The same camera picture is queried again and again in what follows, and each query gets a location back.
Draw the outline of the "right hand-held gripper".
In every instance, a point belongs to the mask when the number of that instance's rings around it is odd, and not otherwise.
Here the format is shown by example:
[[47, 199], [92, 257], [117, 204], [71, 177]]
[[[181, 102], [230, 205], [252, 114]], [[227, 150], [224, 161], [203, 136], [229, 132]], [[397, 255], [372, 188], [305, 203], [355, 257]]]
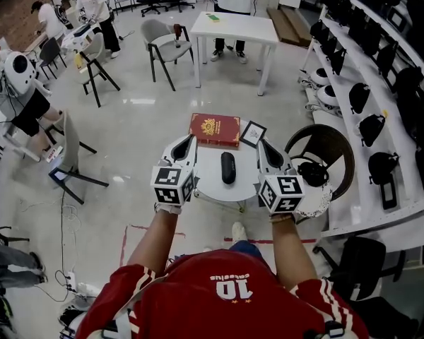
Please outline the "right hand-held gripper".
[[305, 197], [303, 178], [295, 174], [288, 154], [277, 149], [268, 140], [257, 143], [259, 168], [259, 207], [265, 207], [270, 215], [293, 213]]

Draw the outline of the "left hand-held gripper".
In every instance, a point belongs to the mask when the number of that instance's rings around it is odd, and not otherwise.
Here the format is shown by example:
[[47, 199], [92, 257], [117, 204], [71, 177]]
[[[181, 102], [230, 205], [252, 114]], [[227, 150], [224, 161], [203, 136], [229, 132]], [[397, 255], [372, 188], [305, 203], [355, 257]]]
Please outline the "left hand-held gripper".
[[197, 159], [197, 138], [193, 134], [169, 144], [151, 174], [155, 202], [168, 206], [183, 206], [190, 201], [196, 188], [194, 166]]

